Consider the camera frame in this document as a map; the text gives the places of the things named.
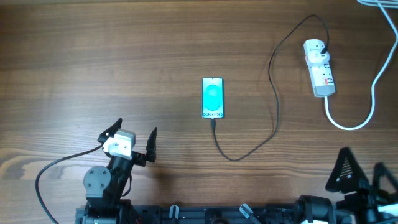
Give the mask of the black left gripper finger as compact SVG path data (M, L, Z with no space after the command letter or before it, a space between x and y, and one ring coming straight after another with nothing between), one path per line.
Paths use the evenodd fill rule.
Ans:
M123 120L119 118L112 126L99 135L97 141L101 144L104 144L109 137L113 138L116 132L121 128L122 121Z
M156 139L157 139L157 127L151 132L146 146L146 160L149 162L155 162L156 160Z

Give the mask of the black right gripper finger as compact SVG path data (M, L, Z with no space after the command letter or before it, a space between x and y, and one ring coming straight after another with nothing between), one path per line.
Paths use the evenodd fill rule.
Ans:
M383 179L387 180L387 183L392 186L393 191L387 191L383 188L381 183ZM397 202L397 179L383 162L379 162L374 166L373 189L378 201Z
M325 189L329 192L341 193L368 191L370 189L368 178L349 147L340 149Z

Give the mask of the blue Galaxy smartphone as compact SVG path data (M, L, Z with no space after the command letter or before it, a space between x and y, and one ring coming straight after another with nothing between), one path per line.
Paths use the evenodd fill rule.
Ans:
M202 79L202 118L224 118L223 79L206 77Z

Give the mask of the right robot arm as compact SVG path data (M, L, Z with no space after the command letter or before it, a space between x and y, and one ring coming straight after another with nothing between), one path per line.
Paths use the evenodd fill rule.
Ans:
M294 223L343 223L353 215L356 223L397 221L397 179L379 162L368 180L351 149L340 149L325 190L342 193L344 199L332 204L327 198L302 195L294 203Z

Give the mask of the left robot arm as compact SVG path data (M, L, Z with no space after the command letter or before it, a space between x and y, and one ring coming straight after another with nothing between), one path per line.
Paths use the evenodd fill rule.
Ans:
M85 174L87 203L76 210L76 224L142 223L131 201L124 198L129 193L125 187L131 186L133 166L144 167L147 162L155 162L157 128L151 132L143 154L133 151L136 135L122 129L122 121L118 119L98 137L110 161L107 166L94 166Z

